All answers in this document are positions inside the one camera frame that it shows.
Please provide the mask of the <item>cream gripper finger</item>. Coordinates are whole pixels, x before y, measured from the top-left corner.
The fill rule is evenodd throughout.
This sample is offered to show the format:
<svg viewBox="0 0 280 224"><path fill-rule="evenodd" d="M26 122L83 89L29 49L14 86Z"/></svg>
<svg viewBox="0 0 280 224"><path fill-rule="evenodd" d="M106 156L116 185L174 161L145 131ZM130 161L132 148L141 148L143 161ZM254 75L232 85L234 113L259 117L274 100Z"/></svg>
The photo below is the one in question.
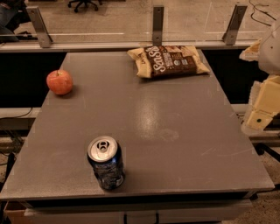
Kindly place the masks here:
<svg viewBox="0 0 280 224"><path fill-rule="evenodd" d="M255 81L250 90L243 126L264 130L280 113L280 76L270 75L263 82Z"/></svg>
<svg viewBox="0 0 280 224"><path fill-rule="evenodd" d="M241 60L245 61L258 61L260 51L261 39L259 38L251 46L243 50L239 56Z"/></svg>

